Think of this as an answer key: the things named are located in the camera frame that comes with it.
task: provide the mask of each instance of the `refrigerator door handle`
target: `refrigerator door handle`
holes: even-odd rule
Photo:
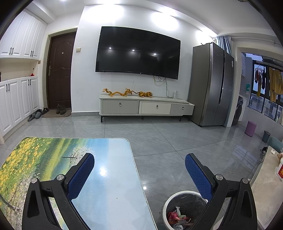
[[[219,96],[218,104],[220,104],[221,97],[222,97],[223,84],[224,84],[224,71],[225,71],[225,58],[224,58],[224,63],[223,63],[223,75],[222,75],[222,83],[221,83],[221,90],[220,90],[220,96]]]

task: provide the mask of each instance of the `gray slipper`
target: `gray slipper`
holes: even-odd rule
[[[32,113],[29,118],[28,118],[28,122],[32,121],[35,118],[35,113]]]
[[[41,112],[37,112],[35,115],[35,119],[39,119],[41,117]]]

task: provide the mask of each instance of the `tv stand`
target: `tv stand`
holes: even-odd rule
[[[101,122],[107,116],[183,116],[192,115],[194,105],[181,99],[101,95]]]

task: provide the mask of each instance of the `golden dragon figurine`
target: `golden dragon figurine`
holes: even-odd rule
[[[111,96],[111,97],[113,97],[114,94],[120,94],[120,95],[123,96],[123,97],[126,97],[127,94],[129,94],[129,93],[132,94],[132,91],[131,91],[130,89],[127,89],[127,88],[126,88],[126,90],[125,90],[124,93],[120,93],[120,92],[118,92],[118,91],[112,93],[111,91],[108,91],[107,88],[103,89],[102,92],[107,92],[107,93],[109,93],[109,96]]]

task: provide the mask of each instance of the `metal screw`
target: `metal screw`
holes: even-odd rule
[[[242,181],[247,184],[248,183],[248,179],[247,178],[243,178]]]
[[[56,177],[57,180],[63,180],[64,179],[64,175],[60,174]]]
[[[37,182],[37,178],[31,179],[31,182],[32,182],[33,184],[36,183],[36,182]]]
[[[220,174],[217,174],[215,177],[216,177],[217,180],[223,180],[223,176],[220,175]]]

